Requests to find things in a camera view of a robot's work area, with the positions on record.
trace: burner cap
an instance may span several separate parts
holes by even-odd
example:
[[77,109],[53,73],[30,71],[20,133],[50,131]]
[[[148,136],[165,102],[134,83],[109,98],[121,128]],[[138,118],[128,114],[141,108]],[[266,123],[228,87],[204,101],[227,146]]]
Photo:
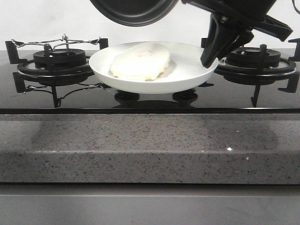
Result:
[[277,67],[280,61],[280,52],[266,49],[265,57],[261,57],[261,48],[241,47],[226,56],[225,62],[229,65],[244,68],[259,68],[264,64],[264,68]]
[[72,68],[86,63],[85,51],[81,49],[58,49],[45,56],[44,51],[33,54],[37,68],[46,68],[50,63],[54,68]]

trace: gas burner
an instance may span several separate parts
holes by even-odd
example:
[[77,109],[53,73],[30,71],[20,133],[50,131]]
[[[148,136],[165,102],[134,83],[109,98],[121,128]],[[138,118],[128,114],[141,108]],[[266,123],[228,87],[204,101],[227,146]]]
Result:
[[[65,41],[50,46],[50,42]],[[63,86],[79,83],[94,75],[88,61],[89,57],[81,49],[71,49],[70,44],[90,43],[98,45],[100,49],[108,47],[107,38],[98,38],[92,41],[71,40],[66,34],[61,39],[42,42],[6,41],[7,52],[11,64],[18,64],[19,74],[24,80],[39,82],[47,86]],[[20,59],[17,48],[25,45],[42,45],[43,51],[33,54],[33,60]]]
[[280,52],[260,48],[240,47],[219,61],[216,73],[225,79],[248,85],[267,85],[296,74],[296,63],[280,57]]

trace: white wall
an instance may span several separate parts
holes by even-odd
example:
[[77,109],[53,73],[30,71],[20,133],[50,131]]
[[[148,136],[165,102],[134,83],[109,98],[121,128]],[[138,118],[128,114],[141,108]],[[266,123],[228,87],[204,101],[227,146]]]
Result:
[[[109,38],[110,45],[144,40],[162,40],[199,45],[207,36],[210,14],[180,1],[160,21],[145,27],[126,27],[116,24],[101,13],[89,0],[0,0],[0,50],[5,50],[5,40],[41,41],[60,38],[67,33],[73,39]],[[294,33],[288,38],[300,38],[300,15],[291,0],[277,0],[269,15],[287,23]],[[294,48],[287,41],[255,31],[249,44],[265,43],[269,48]],[[97,49],[85,45],[84,49]],[[41,49],[27,47],[24,49]]]

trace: gas stove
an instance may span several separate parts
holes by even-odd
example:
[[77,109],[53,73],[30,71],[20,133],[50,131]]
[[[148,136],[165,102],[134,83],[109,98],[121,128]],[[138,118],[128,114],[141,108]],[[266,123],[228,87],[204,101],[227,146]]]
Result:
[[[55,41],[63,43],[50,46]],[[296,51],[266,45],[238,48],[193,89],[140,94],[101,83],[88,64],[95,51],[69,47],[90,43],[103,49],[107,38],[7,41],[7,52],[0,55],[0,113],[299,113],[299,40],[291,42],[297,43]],[[44,50],[17,50],[24,45]]]

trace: black glass cooktop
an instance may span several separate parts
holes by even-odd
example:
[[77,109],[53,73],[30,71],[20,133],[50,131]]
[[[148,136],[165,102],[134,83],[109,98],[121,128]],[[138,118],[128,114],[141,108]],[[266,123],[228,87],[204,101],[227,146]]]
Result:
[[[282,52],[293,55],[293,49]],[[34,51],[20,51],[32,58]],[[299,75],[254,82],[213,74],[194,89],[147,95],[101,84],[95,75],[55,85],[19,77],[0,52],[0,113],[300,113]]]

